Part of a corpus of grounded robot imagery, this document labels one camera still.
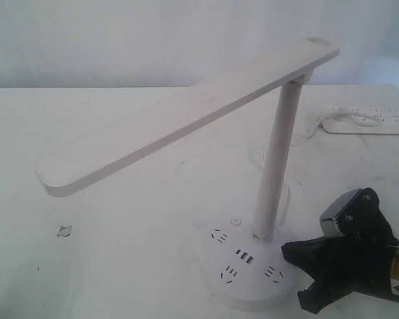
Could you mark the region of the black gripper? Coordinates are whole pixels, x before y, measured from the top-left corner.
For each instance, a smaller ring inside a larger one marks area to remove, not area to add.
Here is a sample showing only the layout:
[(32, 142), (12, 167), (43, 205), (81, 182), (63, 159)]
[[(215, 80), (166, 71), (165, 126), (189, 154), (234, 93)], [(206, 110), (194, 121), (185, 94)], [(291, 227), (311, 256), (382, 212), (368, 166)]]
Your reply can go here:
[(282, 245), (287, 262), (303, 271), (320, 271), (310, 287), (297, 293), (303, 310), (320, 312), (352, 292), (399, 301), (390, 284), (391, 248), (398, 246), (399, 241), (372, 188), (362, 188), (356, 216), (360, 223), (357, 234)]

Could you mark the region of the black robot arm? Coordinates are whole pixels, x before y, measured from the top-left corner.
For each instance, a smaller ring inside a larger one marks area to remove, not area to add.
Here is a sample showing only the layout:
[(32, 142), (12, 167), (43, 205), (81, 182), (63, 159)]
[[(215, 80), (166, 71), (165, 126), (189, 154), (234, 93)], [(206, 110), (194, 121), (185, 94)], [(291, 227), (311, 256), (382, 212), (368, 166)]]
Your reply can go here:
[(301, 308), (317, 314), (353, 292), (399, 303), (399, 240), (375, 190), (343, 193), (319, 222), (322, 237), (281, 247), (283, 258), (314, 280), (297, 294)]

